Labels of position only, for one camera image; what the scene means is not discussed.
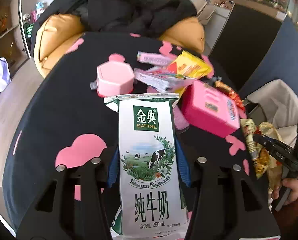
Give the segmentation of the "red sleeve forearm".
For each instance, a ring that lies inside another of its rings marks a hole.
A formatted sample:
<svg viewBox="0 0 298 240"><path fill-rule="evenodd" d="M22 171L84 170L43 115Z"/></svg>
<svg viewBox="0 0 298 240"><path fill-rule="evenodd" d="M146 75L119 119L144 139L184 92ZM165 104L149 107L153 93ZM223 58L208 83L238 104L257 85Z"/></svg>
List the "red sleeve forearm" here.
<svg viewBox="0 0 298 240"><path fill-rule="evenodd" d="M286 178L282 185L291 192L280 211L272 209L280 229L280 239L298 239L298 180Z"/></svg>

